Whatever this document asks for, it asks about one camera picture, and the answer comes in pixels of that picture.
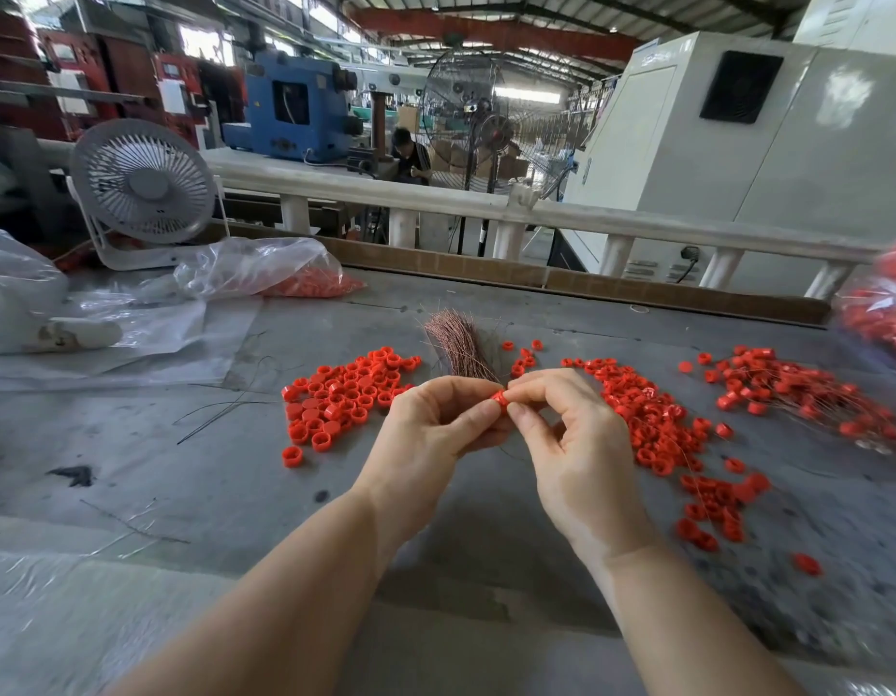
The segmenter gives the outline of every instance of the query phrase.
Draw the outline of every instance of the hand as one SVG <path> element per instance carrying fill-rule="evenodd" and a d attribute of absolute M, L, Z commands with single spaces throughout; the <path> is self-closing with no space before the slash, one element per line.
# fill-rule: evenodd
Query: hand
<path fill-rule="evenodd" d="M 499 383 L 443 376 L 395 397 L 354 490 L 377 520 L 380 573 L 396 550 L 426 526 L 454 465 L 467 452 L 502 444 L 513 425 L 489 397 Z"/>
<path fill-rule="evenodd" d="M 625 421 L 573 369 L 525 374 L 505 393 L 531 452 L 545 512 L 588 566 L 655 538 L 634 483 Z M 560 413 L 553 428 L 533 406 Z"/>

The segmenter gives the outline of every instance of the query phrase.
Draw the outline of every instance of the white railing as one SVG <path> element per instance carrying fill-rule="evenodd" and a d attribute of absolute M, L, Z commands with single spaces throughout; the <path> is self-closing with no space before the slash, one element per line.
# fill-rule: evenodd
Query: white railing
<path fill-rule="evenodd" d="M 609 234 L 600 255 L 599 273 L 622 276 L 637 238 L 716 247 L 699 286 L 715 290 L 728 287 L 734 269 L 746 251 L 795 256 L 825 262 L 805 297 L 829 300 L 859 264 L 872 263 L 886 250 L 885 244 L 831 234 L 810 233 L 742 222 L 698 220 L 683 217 L 606 209 L 585 205 L 535 201 L 526 186 L 514 186 L 508 196 L 466 193 L 438 187 L 372 181 L 349 174 L 311 173 L 293 164 L 241 164 L 207 157 L 214 173 L 226 187 L 280 195 L 283 202 L 317 198 L 378 205 L 390 209 L 390 244 L 412 248 L 414 213 L 438 214 L 490 220 L 497 227 L 495 259 L 517 260 L 528 224 L 559 229 Z M 290 223 L 291 231 L 298 231 Z"/>

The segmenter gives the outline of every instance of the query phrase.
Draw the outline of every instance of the forearm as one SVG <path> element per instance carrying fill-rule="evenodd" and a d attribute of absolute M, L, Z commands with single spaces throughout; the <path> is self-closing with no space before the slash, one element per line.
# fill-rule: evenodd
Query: forearm
<path fill-rule="evenodd" d="M 360 493 L 329 503 L 109 696 L 330 693 L 377 584 L 374 527 Z"/>
<path fill-rule="evenodd" d="M 658 541 L 591 568 L 651 696 L 802 696 L 799 684 Z"/>

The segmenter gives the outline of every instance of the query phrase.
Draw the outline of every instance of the white desk fan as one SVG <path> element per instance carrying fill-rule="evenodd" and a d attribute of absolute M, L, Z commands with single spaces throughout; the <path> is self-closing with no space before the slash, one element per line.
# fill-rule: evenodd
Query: white desk fan
<path fill-rule="evenodd" d="M 152 244 L 177 244 L 202 232 L 224 191 L 206 162 L 173 131 L 144 119 L 111 119 L 84 132 L 73 147 L 67 187 L 77 201 L 97 255 L 116 271 L 174 266 L 196 246 L 123 251 L 111 230 Z"/>

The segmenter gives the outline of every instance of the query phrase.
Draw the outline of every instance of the black vent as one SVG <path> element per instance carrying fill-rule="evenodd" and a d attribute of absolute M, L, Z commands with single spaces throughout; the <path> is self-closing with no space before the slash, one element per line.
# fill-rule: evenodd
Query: black vent
<path fill-rule="evenodd" d="M 783 57 L 726 51 L 699 116 L 754 124 L 782 65 Z"/>

